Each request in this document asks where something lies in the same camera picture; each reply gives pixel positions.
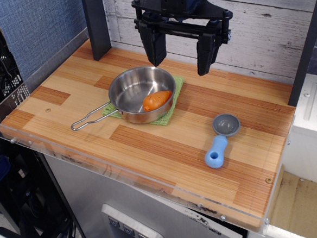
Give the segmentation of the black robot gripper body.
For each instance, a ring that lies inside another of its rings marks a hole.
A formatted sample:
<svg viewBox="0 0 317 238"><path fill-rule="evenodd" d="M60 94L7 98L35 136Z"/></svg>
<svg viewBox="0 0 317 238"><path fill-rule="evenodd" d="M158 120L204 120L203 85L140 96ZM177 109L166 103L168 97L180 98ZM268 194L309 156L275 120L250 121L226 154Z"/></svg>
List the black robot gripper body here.
<svg viewBox="0 0 317 238"><path fill-rule="evenodd" d="M209 21L221 21L222 43L230 40L229 21L233 12L208 0L134 0L131 6L136 10L134 22L137 30L142 21L155 25L156 30L164 35L197 39Z"/></svg>

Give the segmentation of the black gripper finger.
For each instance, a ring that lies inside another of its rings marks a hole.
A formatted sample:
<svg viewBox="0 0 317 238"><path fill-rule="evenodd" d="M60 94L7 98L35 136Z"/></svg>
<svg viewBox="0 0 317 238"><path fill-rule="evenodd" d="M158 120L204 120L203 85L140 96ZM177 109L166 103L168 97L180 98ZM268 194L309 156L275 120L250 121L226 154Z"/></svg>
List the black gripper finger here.
<svg viewBox="0 0 317 238"><path fill-rule="evenodd" d="M215 63L218 49L222 44L221 21L209 21L197 41L197 68L198 75L208 74L210 65Z"/></svg>
<svg viewBox="0 0 317 238"><path fill-rule="evenodd" d="M155 25L140 21L138 30L148 60L158 66L167 56L166 36L156 30Z"/></svg>

